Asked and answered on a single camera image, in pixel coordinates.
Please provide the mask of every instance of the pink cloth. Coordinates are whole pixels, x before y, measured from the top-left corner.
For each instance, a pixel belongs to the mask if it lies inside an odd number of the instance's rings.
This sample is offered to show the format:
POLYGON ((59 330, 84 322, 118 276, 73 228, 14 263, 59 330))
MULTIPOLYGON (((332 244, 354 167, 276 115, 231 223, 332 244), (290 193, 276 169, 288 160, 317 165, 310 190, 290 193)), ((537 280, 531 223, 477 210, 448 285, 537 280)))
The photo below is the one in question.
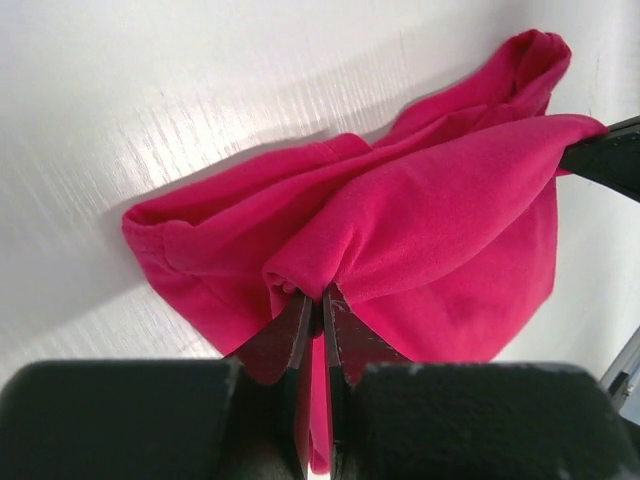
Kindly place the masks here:
MULTIPOLYGON (((542 116, 569 58, 559 36, 523 33, 375 144, 344 134, 260 155, 133 207, 124 235, 153 288, 223 354, 294 289, 319 299, 337 282, 411 360, 491 360, 551 293, 565 147, 606 132, 542 116)), ((322 342, 315 471, 329 466, 322 342)))

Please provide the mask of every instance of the crumpled fabric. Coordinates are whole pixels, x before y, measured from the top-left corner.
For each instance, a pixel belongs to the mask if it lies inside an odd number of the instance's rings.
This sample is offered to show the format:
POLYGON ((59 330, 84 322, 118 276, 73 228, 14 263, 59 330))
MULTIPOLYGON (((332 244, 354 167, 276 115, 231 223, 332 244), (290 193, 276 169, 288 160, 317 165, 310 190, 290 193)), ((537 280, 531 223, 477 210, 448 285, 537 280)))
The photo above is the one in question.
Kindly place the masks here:
MULTIPOLYGON (((558 35, 520 34, 377 142, 347 133, 259 155, 134 206, 126 241, 151 286, 223 354, 296 289, 319 300, 336 282, 410 360, 489 361, 552 291, 565 147, 607 131, 544 116, 570 56, 558 35)), ((323 341, 316 472, 330 466, 323 341)))

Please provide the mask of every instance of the pink t-shirt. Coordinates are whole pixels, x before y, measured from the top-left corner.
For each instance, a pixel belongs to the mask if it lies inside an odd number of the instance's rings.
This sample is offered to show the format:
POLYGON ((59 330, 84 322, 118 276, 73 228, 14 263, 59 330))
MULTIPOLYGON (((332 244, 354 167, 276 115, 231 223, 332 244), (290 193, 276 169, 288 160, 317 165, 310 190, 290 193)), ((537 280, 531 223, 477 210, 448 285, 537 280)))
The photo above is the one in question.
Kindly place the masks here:
MULTIPOLYGON (((525 32, 376 143, 343 134, 265 153, 136 205, 126 240, 153 288, 223 354, 296 288, 320 299, 336 282, 409 359, 491 360, 553 288, 565 147, 606 132, 543 116, 570 56, 559 36, 525 32)), ((330 465, 324 364, 320 337, 317 472, 330 465)))

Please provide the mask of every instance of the white background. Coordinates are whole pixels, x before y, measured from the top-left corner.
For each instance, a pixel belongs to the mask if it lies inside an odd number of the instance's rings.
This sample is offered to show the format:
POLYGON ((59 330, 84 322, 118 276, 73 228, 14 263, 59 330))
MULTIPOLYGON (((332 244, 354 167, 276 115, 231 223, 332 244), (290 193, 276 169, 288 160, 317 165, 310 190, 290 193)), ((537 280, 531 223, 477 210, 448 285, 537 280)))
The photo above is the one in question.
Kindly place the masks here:
MULTIPOLYGON (((375 138, 532 27, 575 53, 552 112, 637 115, 639 24, 637 0, 0 1, 0 385, 40 358, 215 354, 120 237, 140 198, 310 137, 375 138)), ((599 376, 640 324, 640 205, 559 183, 556 291, 501 358, 599 376)))

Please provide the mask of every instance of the magenta fabric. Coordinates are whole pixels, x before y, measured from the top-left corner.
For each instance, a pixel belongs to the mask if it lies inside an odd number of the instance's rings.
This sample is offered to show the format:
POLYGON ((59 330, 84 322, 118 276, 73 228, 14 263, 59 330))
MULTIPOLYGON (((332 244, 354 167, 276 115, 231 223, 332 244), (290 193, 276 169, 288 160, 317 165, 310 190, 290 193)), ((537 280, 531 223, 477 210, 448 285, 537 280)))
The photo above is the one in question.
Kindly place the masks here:
MULTIPOLYGON (((260 155, 133 207, 126 240, 153 288, 223 354, 296 288, 319 299, 337 282, 409 359, 491 360, 551 293, 565 147, 606 132, 587 117, 542 116, 569 59, 559 36, 525 32, 373 145, 344 134, 260 155)), ((319 472, 329 467, 322 342, 319 472)))

